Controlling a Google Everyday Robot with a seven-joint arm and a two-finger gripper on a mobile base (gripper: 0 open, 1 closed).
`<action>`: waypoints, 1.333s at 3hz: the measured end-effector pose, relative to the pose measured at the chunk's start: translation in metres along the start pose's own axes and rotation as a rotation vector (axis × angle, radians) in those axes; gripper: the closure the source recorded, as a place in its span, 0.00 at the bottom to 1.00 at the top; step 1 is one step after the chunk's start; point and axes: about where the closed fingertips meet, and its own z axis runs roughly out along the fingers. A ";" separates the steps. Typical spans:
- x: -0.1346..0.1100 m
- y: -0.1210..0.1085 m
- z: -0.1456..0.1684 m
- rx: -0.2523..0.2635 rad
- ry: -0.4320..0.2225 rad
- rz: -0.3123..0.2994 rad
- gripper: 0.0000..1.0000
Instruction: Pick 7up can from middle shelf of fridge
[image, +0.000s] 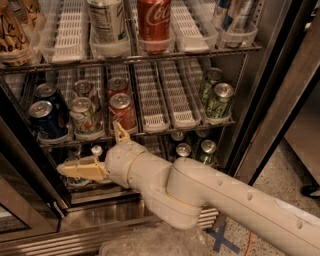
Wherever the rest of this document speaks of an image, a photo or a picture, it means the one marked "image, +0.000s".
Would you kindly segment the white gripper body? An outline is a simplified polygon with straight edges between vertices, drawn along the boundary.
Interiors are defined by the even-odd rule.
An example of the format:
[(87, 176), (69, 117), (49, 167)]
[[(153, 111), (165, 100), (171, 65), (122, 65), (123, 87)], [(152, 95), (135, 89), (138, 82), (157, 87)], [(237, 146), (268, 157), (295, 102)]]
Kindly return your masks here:
[(146, 152), (146, 147), (135, 141), (120, 142), (113, 146), (106, 154), (105, 168), (107, 177), (114, 183), (128, 188), (128, 174), (130, 166), (136, 158)]

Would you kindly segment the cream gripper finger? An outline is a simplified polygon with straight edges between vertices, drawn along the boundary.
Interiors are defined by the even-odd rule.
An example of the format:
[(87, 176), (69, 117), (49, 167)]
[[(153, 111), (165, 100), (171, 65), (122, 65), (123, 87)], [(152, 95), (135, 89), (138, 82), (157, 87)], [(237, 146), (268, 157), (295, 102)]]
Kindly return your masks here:
[(107, 177), (105, 164), (94, 156), (65, 161), (57, 166), (57, 171), (66, 177), (94, 181), (101, 181)]
[(116, 143), (122, 143), (131, 140), (129, 133), (121, 126), (118, 121), (113, 122), (113, 128)]

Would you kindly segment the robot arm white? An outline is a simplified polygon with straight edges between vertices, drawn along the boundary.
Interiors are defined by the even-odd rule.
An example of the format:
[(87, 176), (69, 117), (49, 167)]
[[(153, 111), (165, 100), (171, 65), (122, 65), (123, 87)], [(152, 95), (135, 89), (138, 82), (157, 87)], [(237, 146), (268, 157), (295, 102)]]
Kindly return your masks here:
[(169, 225), (194, 227), (204, 206), (216, 208), (288, 256), (320, 256), (320, 218), (196, 160), (171, 163), (133, 141), (119, 123), (116, 144), (103, 162), (94, 156), (60, 164), (59, 173), (110, 179), (141, 194), (145, 206)]

